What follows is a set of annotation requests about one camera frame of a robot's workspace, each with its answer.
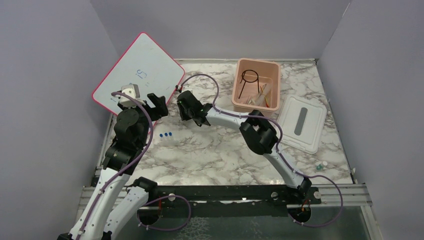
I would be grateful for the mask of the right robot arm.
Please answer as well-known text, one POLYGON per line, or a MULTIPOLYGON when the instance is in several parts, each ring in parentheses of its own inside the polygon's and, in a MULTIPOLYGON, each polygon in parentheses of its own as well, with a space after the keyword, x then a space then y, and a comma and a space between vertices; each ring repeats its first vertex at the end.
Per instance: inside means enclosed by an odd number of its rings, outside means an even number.
POLYGON ((300 204, 309 196, 311 181, 295 166, 292 155, 279 148, 281 133, 277 133, 275 123, 263 116, 259 110, 248 115, 241 112, 224 111, 211 103, 202 104, 191 91, 184 91, 177 97, 177 106, 183 121, 193 120, 199 127, 220 126, 238 130, 247 147, 255 154, 264 156, 283 178, 289 187, 289 199, 300 204))

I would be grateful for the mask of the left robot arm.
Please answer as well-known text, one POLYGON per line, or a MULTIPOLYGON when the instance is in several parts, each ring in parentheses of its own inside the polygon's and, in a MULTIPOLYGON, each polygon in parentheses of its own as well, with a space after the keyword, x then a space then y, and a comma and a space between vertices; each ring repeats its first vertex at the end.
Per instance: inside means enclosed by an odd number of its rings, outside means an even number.
POLYGON ((157 200, 157 183, 141 177, 141 184, 131 187, 124 200, 115 204, 153 140, 153 122, 169 113, 166 98, 149 93, 154 105, 150 107, 123 91, 112 96, 127 99, 132 106, 118 104, 122 111, 116 117, 115 137, 106 150, 95 190, 79 220, 68 233, 58 236, 60 240, 114 240, 138 208, 157 200))

